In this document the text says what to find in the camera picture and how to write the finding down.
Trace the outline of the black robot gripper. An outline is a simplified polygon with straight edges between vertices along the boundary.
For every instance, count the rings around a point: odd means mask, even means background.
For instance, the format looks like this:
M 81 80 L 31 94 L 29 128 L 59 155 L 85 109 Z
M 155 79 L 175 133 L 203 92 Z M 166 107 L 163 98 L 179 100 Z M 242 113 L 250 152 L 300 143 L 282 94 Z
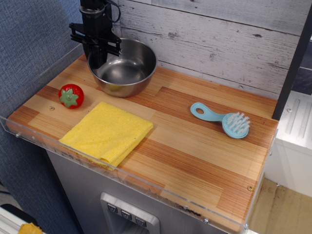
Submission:
M 71 40 L 83 45 L 86 56 L 92 53 L 93 66 L 100 68 L 107 61 L 107 55 L 121 55 L 121 39 L 112 32 L 113 19 L 111 6 L 80 6 L 82 23 L 70 23 Z

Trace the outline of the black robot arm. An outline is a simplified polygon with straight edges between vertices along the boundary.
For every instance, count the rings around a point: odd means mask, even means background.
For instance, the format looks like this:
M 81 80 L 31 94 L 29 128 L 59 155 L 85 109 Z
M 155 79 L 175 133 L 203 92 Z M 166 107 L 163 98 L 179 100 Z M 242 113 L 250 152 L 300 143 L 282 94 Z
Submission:
M 113 31 L 113 23 L 121 17 L 119 5 L 112 0 L 81 0 L 82 23 L 70 23 L 71 40 L 83 45 L 87 59 L 95 68 L 107 62 L 108 54 L 121 55 L 121 39 Z

